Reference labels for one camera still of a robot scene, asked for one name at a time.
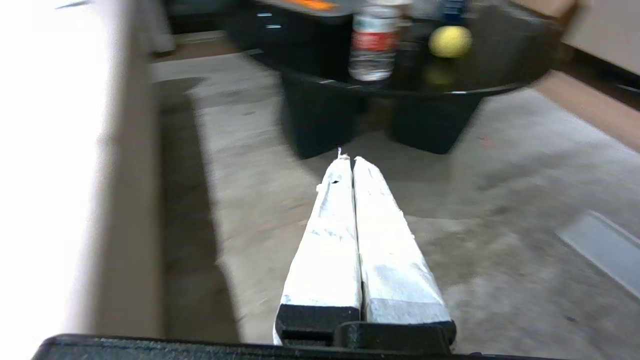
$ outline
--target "concrete floor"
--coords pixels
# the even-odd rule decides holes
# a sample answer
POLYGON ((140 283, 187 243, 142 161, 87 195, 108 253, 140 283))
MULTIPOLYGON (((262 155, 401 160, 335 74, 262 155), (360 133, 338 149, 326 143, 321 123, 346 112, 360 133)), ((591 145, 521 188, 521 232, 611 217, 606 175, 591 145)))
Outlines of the concrete floor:
MULTIPOLYGON (((276 79, 238 55, 154 66, 168 336, 268 343, 335 154, 295 158, 276 124, 276 79)), ((385 175, 458 324, 458 352, 640 353, 640 302, 555 234, 591 209, 640 236, 635 152, 532 90, 486 102, 448 156, 379 133, 346 150, 385 175)))

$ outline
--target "tennis ball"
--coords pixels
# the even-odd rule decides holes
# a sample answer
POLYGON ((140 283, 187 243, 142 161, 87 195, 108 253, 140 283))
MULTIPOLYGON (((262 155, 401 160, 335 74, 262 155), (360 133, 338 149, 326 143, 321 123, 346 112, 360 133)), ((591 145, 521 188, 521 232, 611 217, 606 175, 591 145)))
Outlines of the tennis ball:
POLYGON ((429 49, 441 58, 459 58, 471 47, 471 31, 462 26, 442 26, 429 39, 429 49))

